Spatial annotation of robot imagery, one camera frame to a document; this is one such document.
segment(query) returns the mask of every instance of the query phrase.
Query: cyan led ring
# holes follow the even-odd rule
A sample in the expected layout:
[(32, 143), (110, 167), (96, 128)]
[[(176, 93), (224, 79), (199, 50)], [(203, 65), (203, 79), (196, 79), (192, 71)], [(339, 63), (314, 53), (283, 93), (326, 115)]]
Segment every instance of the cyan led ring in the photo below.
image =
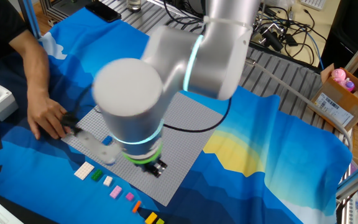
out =
[(161, 130), (162, 130), (162, 127), (164, 126), (164, 120), (161, 119), (161, 122), (160, 122), (160, 125), (158, 126), (157, 130), (154, 131), (154, 133), (144, 139), (144, 140), (141, 140), (141, 141), (137, 141), (137, 142), (126, 142), (126, 141), (123, 141), (123, 140), (120, 140), (118, 139), (115, 135), (113, 135), (113, 133), (110, 133), (111, 137), (114, 138), (115, 140), (121, 142), (121, 143), (124, 143), (124, 144), (131, 144), (131, 145), (136, 145), (136, 144), (143, 144), (143, 143), (147, 143), (149, 141), (151, 141), (153, 138), (155, 138), (158, 134), (160, 134)]
[(188, 91), (191, 71), (193, 69), (194, 61), (196, 60), (197, 51), (200, 47), (201, 41), (203, 40), (203, 35), (198, 36), (196, 42), (194, 43), (193, 50), (191, 51), (189, 62), (187, 64), (185, 78), (183, 79), (183, 90)]

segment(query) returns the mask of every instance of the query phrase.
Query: person's hand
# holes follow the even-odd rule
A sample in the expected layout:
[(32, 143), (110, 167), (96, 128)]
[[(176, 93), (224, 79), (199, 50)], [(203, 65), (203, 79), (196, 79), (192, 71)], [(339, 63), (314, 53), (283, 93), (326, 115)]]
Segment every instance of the person's hand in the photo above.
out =
[(65, 130), (60, 124), (62, 116), (67, 112), (59, 103), (49, 98), (47, 94), (37, 94), (27, 92), (29, 106), (27, 109), (27, 119), (30, 129), (37, 140), (40, 139), (39, 126), (54, 139), (64, 138)]

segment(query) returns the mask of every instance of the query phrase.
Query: person's arm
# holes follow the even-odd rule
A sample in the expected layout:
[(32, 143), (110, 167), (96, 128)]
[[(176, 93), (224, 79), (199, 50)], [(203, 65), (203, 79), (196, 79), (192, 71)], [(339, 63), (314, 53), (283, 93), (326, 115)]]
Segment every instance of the person's arm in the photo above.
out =
[(48, 56), (8, 0), (0, 0), (0, 41), (10, 44), (23, 58), (28, 86), (28, 120), (35, 138), (40, 138), (39, 126), (55, 139), (64, 137), (59, 120), (66, 111), (48, 94)]
[(35, 138), (40, 138), (38, 126), (55, 139), (65, 137), (60, 120), (66, 110), (49, 98), (49, 63), (44, 48), (28, 30), (13, 38), (9, 45), (23, 58), (29, 101), (27, 115)]

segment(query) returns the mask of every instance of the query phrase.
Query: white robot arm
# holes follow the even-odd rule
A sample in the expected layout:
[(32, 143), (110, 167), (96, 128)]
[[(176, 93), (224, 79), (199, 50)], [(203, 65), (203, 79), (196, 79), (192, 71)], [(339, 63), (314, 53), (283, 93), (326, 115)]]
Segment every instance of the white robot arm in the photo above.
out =
[[(140, 60), (123, 58), (99, 71), (93, 96), (119, 146), (110, 157), (122, 148), (135, 165), (161, 174), (167, 166), (160, 160), (162, 118), (171, 99), (180, 90), (219, 100), (233, 95), (259, 5), (260, 0), (207, 0), (205, 35), (160, 27)], [(94, 153), (114, 160), (103, 150)]]

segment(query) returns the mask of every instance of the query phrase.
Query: smartphone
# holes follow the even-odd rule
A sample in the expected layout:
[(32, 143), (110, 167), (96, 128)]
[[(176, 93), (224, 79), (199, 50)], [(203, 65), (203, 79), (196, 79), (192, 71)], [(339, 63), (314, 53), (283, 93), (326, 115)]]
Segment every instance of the smartphone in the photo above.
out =
[(87, 4), (85, 8), (106, 22), (112, 22), (116, 21), (117, 19), (121, 19), (120, 13), (99, 1), (91, 2)]

